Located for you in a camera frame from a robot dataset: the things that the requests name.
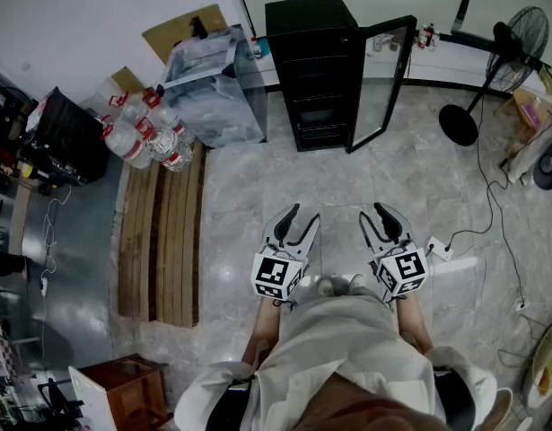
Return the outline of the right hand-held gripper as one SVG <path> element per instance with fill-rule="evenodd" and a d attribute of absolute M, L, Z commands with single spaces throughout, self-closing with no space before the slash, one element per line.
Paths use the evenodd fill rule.
<path fill-rule="evenodd" d="M 373 273 L 392 297 L 402 297 L 420 289 L 428 278 L 425 251 L 411 240 L 411 225 L 397 209 L 381 202 L 373 206 L 387 236 L 381 235 L 365 212 L 359 213 L 365 243 L 375 253 Z M 386 249 L 393 243 L 398 244 Z"/>

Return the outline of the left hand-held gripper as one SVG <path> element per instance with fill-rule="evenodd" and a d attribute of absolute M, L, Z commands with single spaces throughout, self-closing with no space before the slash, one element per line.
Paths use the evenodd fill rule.
<path fill-rule="evenodd" d="M 254 256 L 250 282 L 254 292 L 273 300 L 289 300 L 309 265 L 308 254 L 320 229 L 315 215 L 296 242 L 284 242 L 300 208 L 295 203 L 273 216 L 262 233 L 260 252 Z"/>

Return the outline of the person's right forearm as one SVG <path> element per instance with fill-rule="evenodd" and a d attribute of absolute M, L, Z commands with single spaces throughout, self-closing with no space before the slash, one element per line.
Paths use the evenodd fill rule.
<path fill-rule="evenodd" d="M 400 335 L 413 339 L 416 349 L 422 354 L 431 350 L 434 345 L 426 329 L 416 293 L 408 293 L 405 299 L 397 299 L 396 306 Z"/>

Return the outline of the person's white shirt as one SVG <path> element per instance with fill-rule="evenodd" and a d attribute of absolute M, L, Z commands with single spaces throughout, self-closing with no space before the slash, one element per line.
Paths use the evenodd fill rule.
<path fill-rule="evenodd" d="M 180 431 L 473 431 L 497 381 L 452 347 L 420 353 L 379 297 L 320 298 L 280 315 L 254 369 L 204 369 L 175 410 Z"/>

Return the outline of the wooden plank pallet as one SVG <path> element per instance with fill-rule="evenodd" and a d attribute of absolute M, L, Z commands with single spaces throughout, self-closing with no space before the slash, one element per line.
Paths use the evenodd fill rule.
<path fill-rule="evenodd" d="M 199 227 L 206 147 L 187 169 L 130 170 L 118 246 L 118 313 L 191 329 L 198 324 Z"/>

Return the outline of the large red-capped water bottle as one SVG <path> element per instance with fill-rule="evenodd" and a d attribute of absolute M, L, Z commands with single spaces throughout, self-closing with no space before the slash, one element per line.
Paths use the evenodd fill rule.
<path fill-rule="evenodd" d="M 135 158 L 137 166 L 143 169 L 152 161 L 171 172 L 182 172 L 192 162 L 192 150 L 180 134 L 170 125 L 150 124 L 144 117 L 136 124 L 140 135 L 140 151 Z"/>
<path fill-rule="evenodd" d="M 102 134 L 109 150 L 137 169 L 150 166 L 152 158 L 140 132 L 122 119 L 106 115 L 101 119 Z"/>
<path fill-rule="evenodd" d="M 135 127 L 148 113 L 148 106 L 142 93 L 127 92 L 122 96 L 113 95 L 109 100 L 110 114 Z"/>
<path fill-rule="evenodd" d="M 171 129 L 178 136 L 185 131 L 178 113 L 162 101 L 162 96 L 156 90 L 148 89 L 143 102 L 148 107 L 146 117 L 155 128 Z"/>

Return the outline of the clear plastic bag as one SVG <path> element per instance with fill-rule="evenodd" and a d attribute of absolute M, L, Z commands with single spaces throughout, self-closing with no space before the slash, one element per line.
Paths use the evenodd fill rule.
<path fill-rule="evenodd" d="M 241 26 L 177 43 L 160 86 L 163 101 L 204 145 L 267 141 L 267 93 Z"/>

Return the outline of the round black device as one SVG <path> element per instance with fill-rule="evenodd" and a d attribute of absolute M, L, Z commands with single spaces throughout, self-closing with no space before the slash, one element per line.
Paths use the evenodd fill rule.
<path fill-rule="evenodd" d="M 552 143 L 537 160 L 533 170 L 535 184 L 543 190 L 552 190 Z"/>

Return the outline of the light wooden stool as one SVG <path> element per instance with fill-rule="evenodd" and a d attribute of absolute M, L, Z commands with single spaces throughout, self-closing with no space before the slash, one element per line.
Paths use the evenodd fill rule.
<path fill-rule="evenodd" d="M 546 128 L 552 117 L 552 103 L 520 87 L 495 111 L 495 115 L 509 114 L 517 115 L 520 122 L 517 134 L 505 148 L 506 154 L 511 156 Z"/>

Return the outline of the round plate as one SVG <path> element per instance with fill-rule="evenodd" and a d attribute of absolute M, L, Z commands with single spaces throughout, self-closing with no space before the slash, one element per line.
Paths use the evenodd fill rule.
<path fill-rule="evenodd" d="M 552 324 L 539 342 L 523 382 L 525 406 L 538 409 L 551 395 Z"/>

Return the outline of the tan shoe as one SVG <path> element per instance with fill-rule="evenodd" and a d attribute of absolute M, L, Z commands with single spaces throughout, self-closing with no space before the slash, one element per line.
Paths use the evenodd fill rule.
<path fill-rule="evenodd" d="M 513 391 L 500 388 L 496 392 L 495 402 L 478 431 L 497 431 L 510 414 L 513 404 Z"/>

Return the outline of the black standing fan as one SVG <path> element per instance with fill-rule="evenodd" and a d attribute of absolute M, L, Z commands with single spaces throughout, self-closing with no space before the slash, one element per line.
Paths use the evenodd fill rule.
<path fill-rule="evenodd" d="M 541 8 L 528 6 L 508 23 L 496 23 L 493 33 L 486 80 L 470 105 L 464 109 L 448 104 L 439 113 L 442 131 L 457 145 L 471 146 L 477 142 L 478 125 L 471 111 L 489 87 L 494 86 L 500 92 L 513 92 L 541 65 L 540 59 L 548 43 L 548 18 Z"/>

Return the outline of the large cardboard sheet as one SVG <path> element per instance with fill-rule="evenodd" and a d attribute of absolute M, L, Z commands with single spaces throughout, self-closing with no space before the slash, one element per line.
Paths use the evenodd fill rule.
<path fill-rule="evenodd" d="M 162 22 L 142 33 L 156 56 L 165 64 L 172 49 L 181 41 L 194 37 L 192 21 L 198 18 L 206 31 L 225 29 L 227 23 L 217 4 L 199 8 Z"/>

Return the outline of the brown wooden stool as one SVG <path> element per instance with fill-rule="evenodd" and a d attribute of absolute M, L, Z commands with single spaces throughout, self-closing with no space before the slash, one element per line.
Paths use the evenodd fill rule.
<path fill-rule="evenodd" d="M 158 431 L 173 413 L 164 398 L 167 365 L 138 354 L 68 372 L 91 431 Z"/>

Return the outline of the black equipment case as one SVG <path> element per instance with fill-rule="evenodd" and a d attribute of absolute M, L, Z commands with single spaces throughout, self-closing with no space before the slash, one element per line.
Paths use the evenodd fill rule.
<path fill-rule="evenodd" d="M 35 167 L 60 186 L 83 186 L 101 179 L 110 151 L 103 125 L 54 88 L 32 132 L 27 150 Z"/>

